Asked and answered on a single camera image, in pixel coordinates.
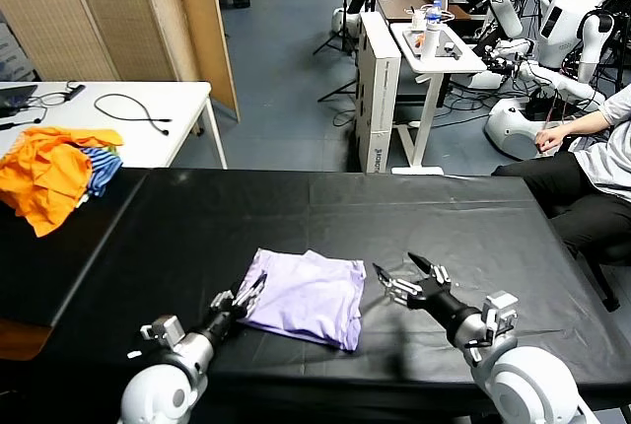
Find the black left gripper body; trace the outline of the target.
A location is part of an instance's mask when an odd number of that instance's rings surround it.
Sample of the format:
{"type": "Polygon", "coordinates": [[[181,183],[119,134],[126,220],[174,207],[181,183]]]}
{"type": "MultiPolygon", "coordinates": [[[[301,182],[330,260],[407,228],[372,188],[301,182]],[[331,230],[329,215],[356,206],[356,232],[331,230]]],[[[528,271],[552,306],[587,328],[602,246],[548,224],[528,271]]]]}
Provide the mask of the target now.
{"type": "Polygon", "coordinates": [[[234,306],[231,302],[213,306],[198,327],[198,333],[206,337],[211,343],[221,343],[232,324],[244,318],[246,312],[246,307],[234,306]]]}

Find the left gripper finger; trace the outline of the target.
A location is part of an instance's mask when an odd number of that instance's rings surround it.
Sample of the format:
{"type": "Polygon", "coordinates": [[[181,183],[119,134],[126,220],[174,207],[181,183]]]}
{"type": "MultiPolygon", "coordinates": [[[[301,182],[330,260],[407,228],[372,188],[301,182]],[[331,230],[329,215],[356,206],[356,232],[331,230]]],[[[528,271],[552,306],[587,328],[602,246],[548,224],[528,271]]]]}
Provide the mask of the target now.
{"type": "Polygon", "coordinates": [[[253,310],[264,289],[267,273],[262,272],[253,283],[246,286],[235,298],[235,312],[238,318],[246,318],[253,310]]]}
{"type": "Polygon", "coordinates": [[[249,301],[249,287],[237,282],[227,290],[220,291],[210,303],[210,309],[216,311],[246,312],[249,301]]]}

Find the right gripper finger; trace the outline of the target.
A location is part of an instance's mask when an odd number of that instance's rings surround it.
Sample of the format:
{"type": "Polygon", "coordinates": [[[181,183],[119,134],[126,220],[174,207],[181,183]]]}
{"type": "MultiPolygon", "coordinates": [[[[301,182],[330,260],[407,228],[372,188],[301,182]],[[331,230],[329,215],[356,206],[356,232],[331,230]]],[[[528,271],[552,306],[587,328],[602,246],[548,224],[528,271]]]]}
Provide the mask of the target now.
{"type": "Polygon", "coordinates": [[[373,264],[379,282],[385,289],[385,294],[398,304],[407,304],[409,300],[420,300],[422,288],[404,279],[391,276],[385,269],[373,264]]]}
{"type": "Polygon", "coordinates": [[[425,256],[411,251],[408,253],[408,257],[424,274],[423,277],[414,281],[414,284],[421,285],[424,281],[431,280],[439,286],[451,286],[451,277],[443,265],[434,263],[425,256]]]}

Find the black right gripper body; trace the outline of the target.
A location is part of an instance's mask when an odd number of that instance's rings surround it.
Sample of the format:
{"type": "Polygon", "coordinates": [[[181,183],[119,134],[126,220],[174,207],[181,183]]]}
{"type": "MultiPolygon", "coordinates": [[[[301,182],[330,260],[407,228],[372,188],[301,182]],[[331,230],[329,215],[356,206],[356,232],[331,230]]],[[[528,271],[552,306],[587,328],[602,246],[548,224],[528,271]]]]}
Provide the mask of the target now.
{"type": "Polygon", "coordinates": [[[486,342],[481,311],[463,303],[451,292],[450,283],[417,281],[409,285],[407,308],[426,311],[446,332],[455,348],[478,346],[486,342]]]}

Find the person's bare hand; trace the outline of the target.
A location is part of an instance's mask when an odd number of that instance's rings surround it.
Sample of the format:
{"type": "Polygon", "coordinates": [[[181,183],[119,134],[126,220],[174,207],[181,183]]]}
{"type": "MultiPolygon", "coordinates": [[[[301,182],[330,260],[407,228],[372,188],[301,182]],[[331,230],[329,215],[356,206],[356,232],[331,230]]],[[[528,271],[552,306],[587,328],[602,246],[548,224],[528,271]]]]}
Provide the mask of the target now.
{"type": "Polygon", "coordinates": [[[565,126],[543,129],[535,135],[534,144],[537,151],[543,154],[553,148],[559,147],[567,135],[568,130],[565,126]]]}

